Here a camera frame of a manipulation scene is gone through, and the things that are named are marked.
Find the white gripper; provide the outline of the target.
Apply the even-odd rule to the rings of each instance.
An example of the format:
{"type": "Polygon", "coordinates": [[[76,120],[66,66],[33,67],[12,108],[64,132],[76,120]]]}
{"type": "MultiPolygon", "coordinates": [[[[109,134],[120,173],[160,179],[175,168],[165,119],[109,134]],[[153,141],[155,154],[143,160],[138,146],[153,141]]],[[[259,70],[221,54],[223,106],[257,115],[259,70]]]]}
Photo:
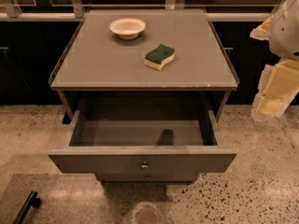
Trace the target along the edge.
{"type": "Polygon", "coordinates": [[[285,0],[249,36],[269,40],[270,51],[286,58],[264,67],[251,110],[257,121],[280,118],[299,92],[299,0],[285,0]]]}

